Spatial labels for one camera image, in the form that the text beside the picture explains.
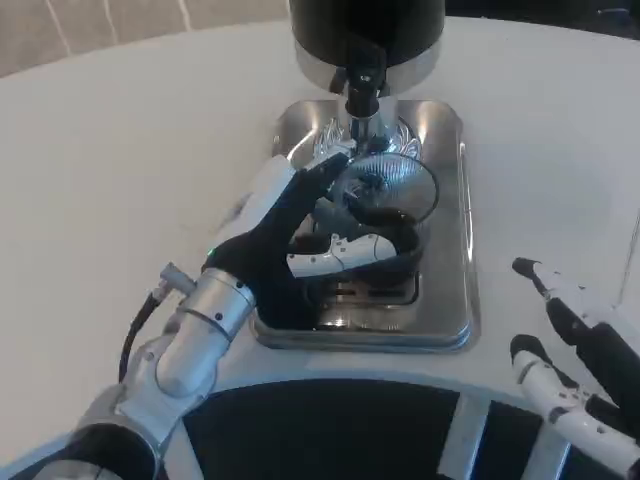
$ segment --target robotic hand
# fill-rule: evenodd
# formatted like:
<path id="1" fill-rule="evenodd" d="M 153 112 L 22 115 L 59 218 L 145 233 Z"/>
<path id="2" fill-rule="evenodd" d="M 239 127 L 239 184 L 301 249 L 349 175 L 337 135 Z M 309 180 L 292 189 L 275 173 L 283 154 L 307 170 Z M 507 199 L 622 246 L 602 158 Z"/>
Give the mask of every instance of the robotic hand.
<path id="1" fill-rule="evenodd" d="M 518 258 L 513 269 L 533 282 L 553 328 L 576 347 L 615 405 L 558 370 L 536 337 L 517 335 L 511 356 L 525 396 L 577 448 L 625 478 L 640 479 L 640 331 L 616 307 L 539 262 Z"/>
<path id="2" fill-rule="evenodd" d="M 61 460 L 37 480 L 156 478 L 168 441 L 182 417 L 212 391 L 218 361 L 257 306 L 279 327 L 309 328 L 318 315 L 298 277 L 325 276 L 415 254 L 418 237 L 397 212 L 358 212 L 380 223 L 375 233 L 347 241 L 330 235 L 327 251 L 290 253 L 291 241 L 316 201 L 345 169 L 353 145 L 337 144 L 305 170 L 283 156 L 270 159 L 215 239 L 193 281 L 172 264 L 131 325 L 120 362 L 119 383 L 96 398 Z M 176 290 L 184 295 L 163 335 L 144 344 L 129 362 L 135 334 Z"/>

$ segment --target white tabletop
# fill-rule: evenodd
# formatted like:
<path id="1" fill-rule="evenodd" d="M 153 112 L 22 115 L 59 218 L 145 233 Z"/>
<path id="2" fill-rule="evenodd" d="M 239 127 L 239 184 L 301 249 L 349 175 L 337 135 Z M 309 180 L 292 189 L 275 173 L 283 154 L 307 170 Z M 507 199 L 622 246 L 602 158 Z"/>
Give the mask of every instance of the white tabletop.
<path id="1" fill-rule="evenodd" d="M 368 377 L 522 405 L 508 353 L 516 333 L 539 335 L 585 378 L 510 263 L 537 258 L 615 298 L 640 206 L 639 83 L 640 43 L 448 19 L 436 70 L 401 98 L 448 102 L 465 124 L 479 342 L 457 355 L 295 352 L 245 329 L 218 388 Z M 164 264 L 197 272 L 268 156 L 276 118 L 329 97 L 298 71 L 284 22 L 153 39 L 0 81 L 0 462 L 68 431 L 113 383 L 128 324 Z M 640 318 L 637 300 L 629 308 Z"/>

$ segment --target robot finger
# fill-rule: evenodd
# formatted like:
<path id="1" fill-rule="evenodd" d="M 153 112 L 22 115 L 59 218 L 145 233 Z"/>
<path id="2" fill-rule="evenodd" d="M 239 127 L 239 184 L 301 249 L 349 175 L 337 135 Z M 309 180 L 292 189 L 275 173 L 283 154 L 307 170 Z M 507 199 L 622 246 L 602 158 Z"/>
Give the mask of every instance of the robot finger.
<path id="1" fill-rule="evenodd" d="M 626 478 L 638 478 L 640 448 L 635 439 L 588 413 L 591 395 L 550 363 L 536 337 L 517 335 L 511 355 L 517 382 L 534 411 L 590 457 Z"/>

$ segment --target black cable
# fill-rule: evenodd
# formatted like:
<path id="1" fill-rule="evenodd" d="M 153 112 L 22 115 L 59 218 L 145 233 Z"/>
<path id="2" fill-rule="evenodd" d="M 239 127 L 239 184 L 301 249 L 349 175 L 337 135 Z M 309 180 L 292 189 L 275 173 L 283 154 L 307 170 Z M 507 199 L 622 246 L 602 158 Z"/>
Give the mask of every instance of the black cable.
<path id="1" fill-rule="evenodd" d="M 122 353 L 120 354 L 120 366 L 118 368 L 118 382 L 122 382 L 124 380 L 125 375 L 127 374 L 127 367 L 129 365 L 129 355 L 131 355 L 131 347 L 133 346 L 133 342 L 136 339 L 136 335 L 145 322 L 149 319 L 153 311 L 160 305 L 160 302 L 156 300 L 153 295 L 150 293 L 147 299 L 142 304 L 140 311 L 131 322 L 131 326 L 129 327 L 129 333 L 127 333 L 127 338 L 124 340 L 124 345 L 122 346 Z"/>

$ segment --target floor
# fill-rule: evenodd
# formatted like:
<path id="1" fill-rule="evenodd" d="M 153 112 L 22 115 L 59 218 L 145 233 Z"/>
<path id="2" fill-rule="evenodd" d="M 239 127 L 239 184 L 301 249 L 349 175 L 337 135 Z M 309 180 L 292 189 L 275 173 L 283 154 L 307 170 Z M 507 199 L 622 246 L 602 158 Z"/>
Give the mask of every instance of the floor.
<path id="1" fill-rule="evenodd" d="M 287 0 L 0 0 L 0 77 L 71 55 L 190 30 L 284 19 Z M 640 38 L 640 0 L 447 0 L 447 14 Z M 633 15 L 623 10 L 634 10 Z"/>

